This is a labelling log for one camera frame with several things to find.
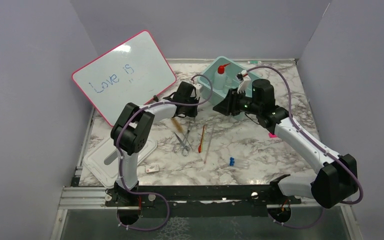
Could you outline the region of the small clear glass beaker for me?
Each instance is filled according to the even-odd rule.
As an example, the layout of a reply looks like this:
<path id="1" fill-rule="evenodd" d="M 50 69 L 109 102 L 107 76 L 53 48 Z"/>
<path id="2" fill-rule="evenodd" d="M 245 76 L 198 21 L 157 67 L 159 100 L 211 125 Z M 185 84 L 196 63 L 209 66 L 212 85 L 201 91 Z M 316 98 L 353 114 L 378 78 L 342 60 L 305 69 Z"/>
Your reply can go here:
<path id="1" fill-rule="evenodd" d="M 235 88 L 235 81 L 232 77 L 227 77 L 225 84 L 223 86 L 223 92 L 227 95 L 229 92 L 229 89 Z"/>

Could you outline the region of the white wash bottle red cap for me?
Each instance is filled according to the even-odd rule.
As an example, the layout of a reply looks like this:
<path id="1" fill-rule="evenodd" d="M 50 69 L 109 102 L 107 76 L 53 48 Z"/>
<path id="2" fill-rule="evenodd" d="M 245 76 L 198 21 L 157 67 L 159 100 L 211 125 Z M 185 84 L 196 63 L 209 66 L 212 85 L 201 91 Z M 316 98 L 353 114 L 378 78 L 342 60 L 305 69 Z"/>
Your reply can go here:
<path id="1" fill-rule="evenodd" d="M 216 90 L 222 90 L 225 86 L 227 80 L 226 67 L 230 65 L 230 63 L 226 63 L 223 65 L 219 65 L 216 72 L 214 73 L 213 78 L 213 88 Z"/>

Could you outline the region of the brown test tube brush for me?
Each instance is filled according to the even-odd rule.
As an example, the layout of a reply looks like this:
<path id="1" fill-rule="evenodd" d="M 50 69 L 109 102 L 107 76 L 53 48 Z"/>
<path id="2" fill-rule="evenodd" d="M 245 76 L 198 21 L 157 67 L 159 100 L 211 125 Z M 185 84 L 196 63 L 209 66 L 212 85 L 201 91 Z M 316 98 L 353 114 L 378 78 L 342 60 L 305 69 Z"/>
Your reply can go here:
<path id="1" fill-rule="evenodd" d="M 171 118 L 170 120 L 171 120 L 172 124 L 174 125 L 176 131 L 177 131 L 178 133 L 182 134 L 184 131 L 183 131 L 183 127 L 182 127 L 182 125 L 180 124 L 180 122 L 179 122 L 176 118 L 174 118 L 174 117 Z"/>

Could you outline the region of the metal tweezers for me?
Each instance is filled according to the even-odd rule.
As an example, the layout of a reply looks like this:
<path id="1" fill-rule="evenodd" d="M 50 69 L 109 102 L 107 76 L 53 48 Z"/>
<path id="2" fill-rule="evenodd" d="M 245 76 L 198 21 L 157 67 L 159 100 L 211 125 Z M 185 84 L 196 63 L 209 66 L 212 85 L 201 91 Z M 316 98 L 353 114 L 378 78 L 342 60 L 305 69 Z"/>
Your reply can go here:
<path id="1" fill-rule="evenodd" d="M 180 138 L 180 136 L 177 134 L 177 133 L 175 133 L 174 132 L 174 135 L 175 135 L 175 137 L 176 137 L 176 139 L 177 139 L 177 141 L 178 141 L 178 145 L 182 148 L 182 147 L 184 147 L 184 141 Z"/>

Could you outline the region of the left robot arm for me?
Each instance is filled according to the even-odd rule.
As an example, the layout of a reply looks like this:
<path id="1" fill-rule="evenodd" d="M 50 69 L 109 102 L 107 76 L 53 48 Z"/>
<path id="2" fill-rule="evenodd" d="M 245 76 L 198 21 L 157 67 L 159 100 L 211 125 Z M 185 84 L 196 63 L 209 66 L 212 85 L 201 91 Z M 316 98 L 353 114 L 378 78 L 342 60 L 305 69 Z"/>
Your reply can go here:
<path id="1" fill-rule="evenodd" d="M 199 83 L 182 81 L 175 92 L 157 102 L 142 106 L 130 102 L 124 107 L 110 132 L 118 157 L 114 187 L 119 188 L 118 199 L 124 205 L 132 205 L 137 200 L 134 188 L 139 183 L 139 152 L 149 138 L 153 123 L 175 117 L 196 117 L 202 88 Z"/>

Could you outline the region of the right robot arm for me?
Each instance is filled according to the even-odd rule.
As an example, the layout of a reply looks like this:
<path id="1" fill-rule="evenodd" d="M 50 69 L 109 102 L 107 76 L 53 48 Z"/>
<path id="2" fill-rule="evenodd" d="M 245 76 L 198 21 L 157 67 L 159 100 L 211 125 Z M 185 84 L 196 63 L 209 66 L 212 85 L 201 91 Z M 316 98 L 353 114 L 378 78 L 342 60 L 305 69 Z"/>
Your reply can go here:
<path id="1" fill-rule="evenodd" d="M 314 170 L 315 176 L 284 175 L 272 182 L 269 199 L 280 204 L 288 196 L 311 198 L 329 209 L 358 191 L 357 161 L 321 144 L 302 128 L 290 113 L 276 104 L 274 87 L 267 79 L 252 82 L 251 96 L 229 89 L 225 98 L 213 107 L 225 115 L 255 115 L 258 124 L 292 147 Z"/>

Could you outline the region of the pink framed whiteboard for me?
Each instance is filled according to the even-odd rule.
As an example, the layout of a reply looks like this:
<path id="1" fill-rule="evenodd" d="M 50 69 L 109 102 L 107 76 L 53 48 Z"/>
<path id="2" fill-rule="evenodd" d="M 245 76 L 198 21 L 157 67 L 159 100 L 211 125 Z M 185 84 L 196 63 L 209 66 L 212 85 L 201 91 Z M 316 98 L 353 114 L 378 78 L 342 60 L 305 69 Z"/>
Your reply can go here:
<path id="1" fill-rule="evenodd" d="M 126 104 L 144 105 L 177 80 L 147 30 L 76 70 L 71 77 L 110 126 Z"/>

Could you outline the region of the red orange spatula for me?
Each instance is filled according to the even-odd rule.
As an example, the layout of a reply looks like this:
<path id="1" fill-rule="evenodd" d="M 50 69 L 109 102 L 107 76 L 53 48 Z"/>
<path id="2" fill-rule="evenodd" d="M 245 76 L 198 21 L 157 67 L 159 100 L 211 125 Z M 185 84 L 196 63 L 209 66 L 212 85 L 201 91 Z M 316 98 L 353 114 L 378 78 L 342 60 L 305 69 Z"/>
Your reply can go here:
<path id="1" fill-rule="evenodd" d="M 200 137 L 199 146 L 198 146 L 198 153 L 201 153 L 203 151 L 203 142 L 204 142 L 204 138 L 205 138 L 205 130 L 206 130 L 206 125 L 204 124 L 202 126 L 201 137 Z"/>

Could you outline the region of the blue capped test tubes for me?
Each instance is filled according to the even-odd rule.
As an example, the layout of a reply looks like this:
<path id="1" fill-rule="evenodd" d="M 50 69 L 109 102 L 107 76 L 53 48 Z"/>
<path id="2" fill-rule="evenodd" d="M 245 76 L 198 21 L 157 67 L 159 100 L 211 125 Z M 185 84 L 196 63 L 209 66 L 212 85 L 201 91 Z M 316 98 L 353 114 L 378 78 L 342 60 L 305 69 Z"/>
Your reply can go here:
<path id="1" fill-rule="evenodd" d="M 235 157 L 230 157 L 229 158 L 229 166 L 246 169 L 249 167 L 249 162 L 247 160 L 244 160 L 244 159 L 238 159 Z"/>

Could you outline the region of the small white card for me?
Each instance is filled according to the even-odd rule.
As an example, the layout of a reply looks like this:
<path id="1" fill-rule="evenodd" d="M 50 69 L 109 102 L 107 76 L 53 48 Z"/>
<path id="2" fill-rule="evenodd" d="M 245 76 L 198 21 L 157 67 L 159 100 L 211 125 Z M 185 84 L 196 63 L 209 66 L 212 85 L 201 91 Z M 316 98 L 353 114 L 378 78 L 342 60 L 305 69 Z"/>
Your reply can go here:
<path id="1" fill-rule="evenodd" d="M 150 164 L 150 165 L 147 165 L 145 167 L 145 172 L 147 174 L 155 173 L 155 172 L 159 172 L 159 171 L 160 171 L 160 167 L 158 164 Z"/>

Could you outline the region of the white plastic lid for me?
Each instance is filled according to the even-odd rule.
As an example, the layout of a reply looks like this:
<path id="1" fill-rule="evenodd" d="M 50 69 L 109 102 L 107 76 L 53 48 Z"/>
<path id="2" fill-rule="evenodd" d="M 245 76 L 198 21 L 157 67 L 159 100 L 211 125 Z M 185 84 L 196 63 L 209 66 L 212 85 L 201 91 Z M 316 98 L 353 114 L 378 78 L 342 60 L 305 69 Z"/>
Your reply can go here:
<path id="1" fill-rule="evenodd" d="M 126 186 L 131 190 L 138 183 L 137 168 L 157 148 L 157 141 L 148 138 L 139 153 L 128 155 L 123 153 L 122 176 Z M 123 187 L 119 181 L 119 151 L 114 146 L 114 140 L 105 138 L 90 153 L 85 156 L 84 165 L 92 172 L 98 181 L 107 189 L 114 188 L 115 184 Z"/>

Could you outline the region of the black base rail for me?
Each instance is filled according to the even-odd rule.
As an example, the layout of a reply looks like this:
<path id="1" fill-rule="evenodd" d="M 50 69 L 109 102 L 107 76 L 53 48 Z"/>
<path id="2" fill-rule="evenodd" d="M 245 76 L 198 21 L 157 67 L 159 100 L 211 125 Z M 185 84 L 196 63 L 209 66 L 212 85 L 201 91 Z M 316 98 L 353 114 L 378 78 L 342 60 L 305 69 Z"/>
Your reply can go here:
<path id="1" fill-rule="evenodd" d="M 131 192 L 115 186 L 105 197 L 106 207 L 141 218 L 266 217 L 268 207 L 279 210 L 300 203 L 269 184 L 138 185 Z"/>

